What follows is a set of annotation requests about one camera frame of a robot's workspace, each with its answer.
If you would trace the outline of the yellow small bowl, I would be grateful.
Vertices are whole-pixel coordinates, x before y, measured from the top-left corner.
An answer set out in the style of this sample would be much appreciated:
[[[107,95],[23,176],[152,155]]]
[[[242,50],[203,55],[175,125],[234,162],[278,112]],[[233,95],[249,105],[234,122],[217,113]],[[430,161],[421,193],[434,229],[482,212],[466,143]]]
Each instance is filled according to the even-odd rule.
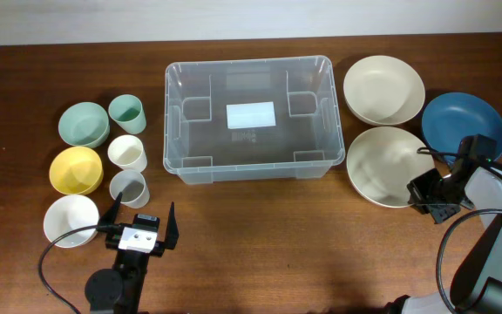
[[[99,155],[88,147],[70,147],[52,161],[49,169],[51,185],[64,195],[88,195],[104,178]]]

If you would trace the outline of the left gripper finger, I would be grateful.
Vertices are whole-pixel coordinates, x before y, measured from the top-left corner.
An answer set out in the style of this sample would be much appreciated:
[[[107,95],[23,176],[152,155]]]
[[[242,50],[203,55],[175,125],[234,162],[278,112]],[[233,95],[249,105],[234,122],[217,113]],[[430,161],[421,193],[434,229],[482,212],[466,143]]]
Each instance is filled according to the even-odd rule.
[[[166,234],[164,238],[164,247],[165,249],[174,250],[179,239],[179,229],[178,224],[175,217],[175,207],[174,203],[171,203],[171,207],[169,209],[168,221],[166,225]]]
[[[97,231],[110,231],[118,227],[115,223],[123,193],[119,192],[112,206],[98,220]]]

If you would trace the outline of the white small bowl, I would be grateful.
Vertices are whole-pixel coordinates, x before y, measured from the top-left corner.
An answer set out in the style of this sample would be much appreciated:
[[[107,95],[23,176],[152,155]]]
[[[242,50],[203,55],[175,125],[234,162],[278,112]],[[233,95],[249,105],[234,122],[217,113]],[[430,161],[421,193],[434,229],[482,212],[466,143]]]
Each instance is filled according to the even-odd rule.
[[[56,238],[74,229],[96,225],[99,211],[96,204],[83,195],[67,195],[59,198],[46,211],[44,233],[53,242]],[[59,248],[75,248],[91,241],[97,234],[95,229],[79,231],[56,243]]]

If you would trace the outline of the mint green small bowl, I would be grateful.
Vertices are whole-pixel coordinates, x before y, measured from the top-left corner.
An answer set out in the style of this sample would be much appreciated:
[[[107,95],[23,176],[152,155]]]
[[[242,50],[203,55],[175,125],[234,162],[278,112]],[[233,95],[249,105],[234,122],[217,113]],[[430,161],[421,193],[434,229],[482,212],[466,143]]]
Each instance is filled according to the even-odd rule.
[[[70,146],[99,147],[110,133],[108,113],[93,102],[77,103],[61,115],[58,133]]]

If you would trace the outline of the clear plastic storage bin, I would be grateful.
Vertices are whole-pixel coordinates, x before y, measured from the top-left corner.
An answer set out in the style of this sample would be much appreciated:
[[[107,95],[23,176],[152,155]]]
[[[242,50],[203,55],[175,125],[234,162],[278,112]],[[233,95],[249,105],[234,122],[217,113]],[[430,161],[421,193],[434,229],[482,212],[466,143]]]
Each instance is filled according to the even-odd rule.
[[[227,105],[273,102],[276,126],[228,129]],[[323,177],[345,145],[325,56],[176,62],[165,71],[163,166],[187,185]]]

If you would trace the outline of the beige bowl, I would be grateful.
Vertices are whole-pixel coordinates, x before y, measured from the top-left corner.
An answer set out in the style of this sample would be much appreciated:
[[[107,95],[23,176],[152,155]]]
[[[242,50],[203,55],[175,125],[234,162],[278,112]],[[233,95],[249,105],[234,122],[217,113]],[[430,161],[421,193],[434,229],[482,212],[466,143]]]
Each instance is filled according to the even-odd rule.
[[[366,200],[386,208],[410,206],[407,184],[435,167],[417,150],[424,143],[412,133],[379,126],[359,134],[349,147],[346,167],[350,182]]]
[[[343,80],[350,111],[372,126],[394,126],[416,117],[425,102],[424,82],[403,60],[375,55],[355,62]]]

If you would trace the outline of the dark blue bowl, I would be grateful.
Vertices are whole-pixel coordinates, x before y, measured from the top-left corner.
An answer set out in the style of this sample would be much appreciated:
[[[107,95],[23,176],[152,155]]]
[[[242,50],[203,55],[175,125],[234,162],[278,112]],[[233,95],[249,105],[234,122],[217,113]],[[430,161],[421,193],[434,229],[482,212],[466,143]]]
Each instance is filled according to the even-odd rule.
[[[464,92],[437,96],[424,109],[422,134],[439,152],[456,153],[464,137],[482,134],[496,141],[497,160],[502,155],[502,118],[486,101]]]

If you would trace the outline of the cream white cup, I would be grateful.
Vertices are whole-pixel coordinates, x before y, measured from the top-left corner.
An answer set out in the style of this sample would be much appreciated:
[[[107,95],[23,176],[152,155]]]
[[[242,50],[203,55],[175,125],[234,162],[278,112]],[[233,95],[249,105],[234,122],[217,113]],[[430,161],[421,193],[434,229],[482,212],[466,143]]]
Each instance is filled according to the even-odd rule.
[[[146,151],[142,141],[134,135],[115,138],[107,150],[109,160],[123,170],[143,172],[147,167]]]

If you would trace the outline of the mint green cup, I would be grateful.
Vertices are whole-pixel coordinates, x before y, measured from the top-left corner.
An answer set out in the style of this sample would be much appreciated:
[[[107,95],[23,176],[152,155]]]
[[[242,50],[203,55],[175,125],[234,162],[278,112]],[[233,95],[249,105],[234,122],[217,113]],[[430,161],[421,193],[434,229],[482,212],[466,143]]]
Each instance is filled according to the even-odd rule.
[[[142,133],[146,128],[143,104],[134,95],[123,94],[114,98],[108,106],[108,113],[129,134]]]

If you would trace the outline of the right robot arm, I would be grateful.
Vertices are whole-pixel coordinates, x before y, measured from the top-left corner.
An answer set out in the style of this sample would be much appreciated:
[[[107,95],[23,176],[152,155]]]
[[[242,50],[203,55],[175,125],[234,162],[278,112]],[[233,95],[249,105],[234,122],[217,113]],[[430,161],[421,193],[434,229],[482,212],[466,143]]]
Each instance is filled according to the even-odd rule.
[[[438,290],[426,297],[404,295],[384,306],[386,313],[502,313],[502,164],[493,161],[496,142],[484,135],[467,136],[453,155],[451,174],[432,169],[410,181],[412,206],[441,223],[462,207],[445,231],[436,261]],[[458,267],[450,288],[441,276],[444,251],[452,232],[472,217],[480,217],[485,231]]]

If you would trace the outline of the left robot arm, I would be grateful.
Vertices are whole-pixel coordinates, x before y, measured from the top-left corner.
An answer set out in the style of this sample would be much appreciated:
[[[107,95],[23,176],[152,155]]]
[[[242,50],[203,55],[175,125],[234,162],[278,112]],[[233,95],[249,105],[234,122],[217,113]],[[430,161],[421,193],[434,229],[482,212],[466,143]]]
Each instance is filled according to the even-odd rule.
[[[116,223],[122,194],[99,218],[97,231],[105,234],[105,246],[116,252],[110,269],[94,272],[85,284],[91,313],[136,313],[149,259],[175,249],[179,229],[174,206],[169,208],[165,238],[158,238],[160,219],[136,214],[132,223]]]

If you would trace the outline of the grey translucent cup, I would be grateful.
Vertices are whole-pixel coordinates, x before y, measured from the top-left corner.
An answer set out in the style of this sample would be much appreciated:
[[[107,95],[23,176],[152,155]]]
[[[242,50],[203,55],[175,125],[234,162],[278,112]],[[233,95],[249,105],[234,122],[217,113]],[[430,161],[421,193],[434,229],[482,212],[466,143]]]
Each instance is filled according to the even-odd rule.
[[[122,194],[121,203],[129,208],[142,208],[150,200],[149,188],[142,173],[123,170],[110,182],[110,195],[116,200]]]

